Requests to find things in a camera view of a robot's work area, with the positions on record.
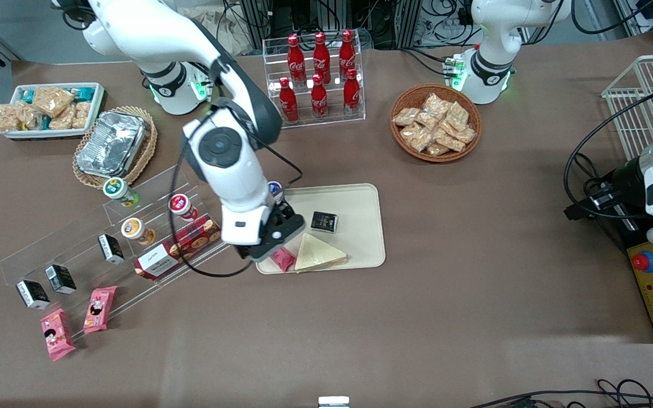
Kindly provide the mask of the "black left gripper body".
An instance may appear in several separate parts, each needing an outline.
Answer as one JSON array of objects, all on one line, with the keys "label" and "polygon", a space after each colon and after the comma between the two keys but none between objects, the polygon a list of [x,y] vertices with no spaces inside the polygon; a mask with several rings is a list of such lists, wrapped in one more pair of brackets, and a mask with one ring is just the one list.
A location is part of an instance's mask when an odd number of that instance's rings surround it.
[{"label": "black left gripper body", "polygon": [[645,191],[638,158],[589,181],[591,216],[645,219]]}]

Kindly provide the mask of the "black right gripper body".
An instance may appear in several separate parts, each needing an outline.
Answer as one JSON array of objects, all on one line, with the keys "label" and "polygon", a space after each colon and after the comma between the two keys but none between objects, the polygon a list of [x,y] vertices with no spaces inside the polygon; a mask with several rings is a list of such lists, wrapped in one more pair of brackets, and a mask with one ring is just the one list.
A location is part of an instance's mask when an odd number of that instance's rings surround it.
[{"label": "black right gripper body", "polygon": [[238,245],[238,254],[242,259],[262,262],[277,253],[304,229],[304,217],[296,214],[288,202],[276,203],[267,219],[258,225],[259,242],[254,245]]}]

